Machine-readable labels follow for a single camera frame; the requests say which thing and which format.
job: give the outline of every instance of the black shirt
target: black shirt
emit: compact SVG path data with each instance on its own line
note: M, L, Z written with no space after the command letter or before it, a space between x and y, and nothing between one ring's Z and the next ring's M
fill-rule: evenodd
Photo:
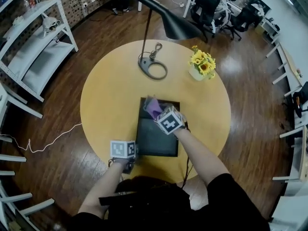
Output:
M68 230L103 230L114 225L159 223L185 228L184 223L205 230L269 231L269 225L245 191L230 174L222 174L207 188L208 205L190 209L189 195L175 184L120 198L109 206L108 220L90 213L71 218Z

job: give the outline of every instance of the wooden floor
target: wooden floor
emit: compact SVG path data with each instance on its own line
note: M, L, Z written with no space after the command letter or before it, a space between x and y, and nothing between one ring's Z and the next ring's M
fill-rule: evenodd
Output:
M184 9L171 0L159 1L182 16ZM73 34L79 52L73 53L48 83L42 94L45 102L40 103L21 92L30 100L30 106L44 117L38 119L11 107L3 132L15 136L24 147L31 138L32 149L38 150L80 123L80 96L91 69L113 49L143 38L148 9L143 6L142 12L138 12L133 0L132 5L134 10L122 16L108 16L110 11L106 10L97 11L90 18L97 21L88 19L76 28ZM219 157L262 215L268 218L283 187L271 178L287 174L290 166L287 143L279 139L283 132L280 122L286 130L290 129L285 121L286 110L281 105L288 87L285 80L275 86L271 83L281 74L277 71L281 65L278 55L265 59L272 46L253 29L242 36L241 42L230 41L229 35L219 34L214 39L209 36L208 44L201 39L177 43L186 47L198 45L216 58L217 72L231 102L230 134ZM156 13L152 16L148 38L168 40ZM1 165L2 169L16 172L14 177L1 179L10 189L9 194L33 193L30 201L19 203L20 207L48 198L55 200L52 207L31 216L43 230L52 230L55 223L65 226L68 217L77 213L86 194L105 170L104 163L89 146L82 126L61 137L44 152L32 154L4 143L2 153L23 154L27 158L25 163ZM191 195L194 209L206 203L205 187L198 177L191 179L185 189Z

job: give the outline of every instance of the white vase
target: white vase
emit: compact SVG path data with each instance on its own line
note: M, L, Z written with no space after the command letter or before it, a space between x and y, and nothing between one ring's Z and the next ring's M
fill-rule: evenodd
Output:
M201 75L199 73L199 71L194 67L194 65L192 64L191 68L188 70L188 72L191 74L191 76L195 79L195 80L203 80L206 76Z

